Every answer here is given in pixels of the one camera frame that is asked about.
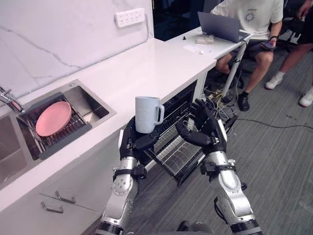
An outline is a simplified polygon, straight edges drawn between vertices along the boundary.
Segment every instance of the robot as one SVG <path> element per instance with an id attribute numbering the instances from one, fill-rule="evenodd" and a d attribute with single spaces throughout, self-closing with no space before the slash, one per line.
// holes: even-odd
<path id="1" fill-rule="evenodd" d="M 176 129 L 184 140 L 202 147 L 206 157 L 200 169 L 202 174 L 209 176 L 209 182 L 217 192 L 218 196 L 214 201 L 217 214 L 230 226 L 234 235 L 262 235 L 250 203 L 242 191 L 235 161 L 227 159 L 227 135 L 222 121 L 211 116 L 203 100 L 196 100 L 191 105 L 190 118 L 198 131 L 188 130 L 181 122 L 176 124 Z M 115 171 L 112 194 L 96 235 L 123 234 L 138 193 L 138 181 L 146 178 L 147 174 L 144 166 L 138 165 L 138 153 L 152 147 L 159 136 L 159 126 L 156 126 L 152 133 L 138 133 L 135 130 L 134 118 L 121 132 L 119 141 L 121 162 Z M 183 234 L 195 234 L 188 232 L 187 226 L 180 227 L 184 227 L 180 230 L 184 231 Z"/>

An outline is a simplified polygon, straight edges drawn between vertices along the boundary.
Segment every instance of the backsplash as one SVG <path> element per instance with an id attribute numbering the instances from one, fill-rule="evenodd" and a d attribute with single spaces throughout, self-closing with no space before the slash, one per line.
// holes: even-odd
<path id="1" fill-rule="evenodd" d="M 117 28 L 116 12 L 140 7 L 145 22 Z M 150 0 L 2 0 L 0 85 L 19 97 L 149 38 Z"/>

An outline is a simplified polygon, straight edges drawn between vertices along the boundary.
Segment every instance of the dish drying rack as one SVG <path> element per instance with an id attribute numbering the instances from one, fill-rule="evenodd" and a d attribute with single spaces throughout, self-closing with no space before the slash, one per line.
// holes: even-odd
<path id="1" fill-rule="evenodd" d="M 17 117 L 22 132 L 29 136 L 26 144 L 33 160 L 48 158 L 92 128 L 62 93 L 56 94 L 55 96 L 56 97 L 52 98 L 49 102 L 37 104 L 36 107 L 32 107 L 25 114 Z M 36 123 L 39 116 L 46 108 L 59 101 L 65 101 L 71 106 L 72 111 L 69 122 L 61 131 L 51 136 L 39 136 L 36 132 Z"/>
<path id="2" fill-rule="evenodd" d="M 204 158 L 201 148 L 186 142 L 175 128 L 178 121 L 188 123 L 189 110 L 190 103 L 186 101 L 166 117 L 159 140 L 144 151 L 177 182 L 178 187 Z"/>

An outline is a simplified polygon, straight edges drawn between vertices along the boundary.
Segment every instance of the drawer handle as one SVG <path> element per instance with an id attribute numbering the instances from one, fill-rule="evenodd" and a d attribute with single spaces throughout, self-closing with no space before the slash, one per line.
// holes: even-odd
<path id="1" fill-rule="evenodd" d="M 64 212 L 62 206 L 60 206 L 60 210 L 58 211 L 58 210 L 55 210 L 55 209 L 47 208 L 47 207 L 45 206 L 45 203 L 44 203 L 44 202 L 41 202 L 40 204 L 41 204 L 41 206 L 43 207 L 43 209 L 45 209 L 45 210 L 48 211 L 48 212 L 55 212 L 55 213 L 59 213 L 59 214 L 63 214 L 63 212 Z"/>
<path id="2" fill-rule="evenodd" d="M 63 197 L 60 196 L 59 191 L 55 191 L 55 195 L 57 195 L 57 197 L 61 201 L 68 202 L 68 203 L 71 203 L 71 204 L 75 204 L 76 203 L 75 197 L 72 197 L 71 199 L 63 198 Z"/>

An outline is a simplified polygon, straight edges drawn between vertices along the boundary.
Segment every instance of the knee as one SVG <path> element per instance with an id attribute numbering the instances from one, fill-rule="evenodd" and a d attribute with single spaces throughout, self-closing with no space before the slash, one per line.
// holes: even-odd
<path id="1" fill-rule="evenodd" d="M 268 69 L 273 62 L 273 53 L 266 53 L 260 58 L 259 66 Z"/>
<path id="2" fill-rule="evenodd" d="M 225 66 L 227 65 L 227 63 L 225 63 L 225 61 L 223 61 L 223 60 L 218 60 L 217 62 L 216 62 L 216 69 L 217 70 L 223 70 L 224 68 L 225 68 Z"/>

